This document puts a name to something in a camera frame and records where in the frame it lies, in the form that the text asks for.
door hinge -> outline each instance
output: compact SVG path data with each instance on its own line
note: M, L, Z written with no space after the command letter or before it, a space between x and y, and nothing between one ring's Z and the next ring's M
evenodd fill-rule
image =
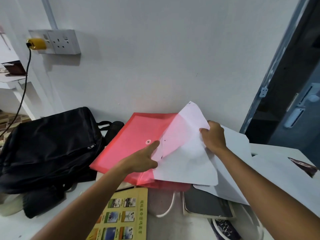
M268 88L261 88L259 97L264 98L267 95Z

gray notebook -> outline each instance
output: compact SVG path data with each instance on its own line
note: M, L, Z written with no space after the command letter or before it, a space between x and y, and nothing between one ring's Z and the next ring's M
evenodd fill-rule
M228 200L219 198L208 192L194 188L183 193L185 210L189 214L199 214L216 219L234 218L232 205Z

yellow book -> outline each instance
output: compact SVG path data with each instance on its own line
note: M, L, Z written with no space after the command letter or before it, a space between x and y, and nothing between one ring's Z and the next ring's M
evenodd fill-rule
M147 188L114 193L87 240L146 240L147 200Z

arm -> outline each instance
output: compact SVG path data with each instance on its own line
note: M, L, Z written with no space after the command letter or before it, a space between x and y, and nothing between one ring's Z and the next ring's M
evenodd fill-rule
M209 121L203 142L225 165L239 189L275 240L319 239L320 218L252 169L226 146L224 129Z
M132 172L144 172L158 166L156 161L151 160L151 154L158 145L159 141L155 141L121 160L55 216L32 240L86 239L124 178Z

yellow plug adapter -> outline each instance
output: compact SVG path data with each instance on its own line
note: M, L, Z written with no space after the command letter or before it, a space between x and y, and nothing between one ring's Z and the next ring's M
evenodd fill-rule
M47 48L45 41L41 38L27 39L27 43L31 44L29 48L32 50L45 50Z

